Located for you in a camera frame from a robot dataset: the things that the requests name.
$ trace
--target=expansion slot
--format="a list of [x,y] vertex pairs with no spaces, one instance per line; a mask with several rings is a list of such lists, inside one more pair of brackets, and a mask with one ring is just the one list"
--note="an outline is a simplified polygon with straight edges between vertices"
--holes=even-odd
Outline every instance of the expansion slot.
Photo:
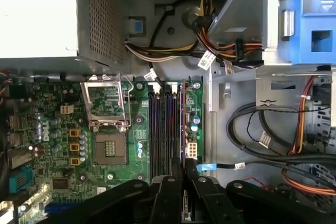
[[162,97],[149,92],[149,137],[150,137],[150,174],[151,178],[162,175],[161,139],[162,139]]

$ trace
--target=blue port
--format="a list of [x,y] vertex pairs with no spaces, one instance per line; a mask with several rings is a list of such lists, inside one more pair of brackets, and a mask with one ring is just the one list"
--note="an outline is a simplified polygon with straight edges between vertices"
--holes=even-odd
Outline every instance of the blue port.
[[27,189],[33,181],[33,170],[29,166],[21,167],[9,175],[9,192],[15,194]]
[[72,207],[74,207],[75,203],[54,203],[51,202],[44,208],[44,213],[46,214],[58,214],[60,212],[66,211]]

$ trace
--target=cable tie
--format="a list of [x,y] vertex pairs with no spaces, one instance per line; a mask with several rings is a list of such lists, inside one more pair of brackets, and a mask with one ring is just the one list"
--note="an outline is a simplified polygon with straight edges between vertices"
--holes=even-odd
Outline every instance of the cable tie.
[[304,94],[302,94],[301,97],[302,98],[306,98],[307,100],[311,100],[311,96],[310,95],[304,95]]

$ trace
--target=chip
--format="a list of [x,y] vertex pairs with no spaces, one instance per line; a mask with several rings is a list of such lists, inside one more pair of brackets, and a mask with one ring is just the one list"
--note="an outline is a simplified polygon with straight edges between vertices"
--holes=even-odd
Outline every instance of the chip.
[[70,180],[68,178],[53,178],[53,190],[67,190],[70,188]]

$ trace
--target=cable clip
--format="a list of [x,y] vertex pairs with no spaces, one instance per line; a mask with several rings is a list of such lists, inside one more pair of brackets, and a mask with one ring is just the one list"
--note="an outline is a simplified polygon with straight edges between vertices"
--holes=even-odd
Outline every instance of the cable clip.
[[235,164],[234,170],[240,170],[245,168],[245,162]]
[[306,100],[311,100],[311,96],[310,95],[301,95],[301,98],[305,98]]

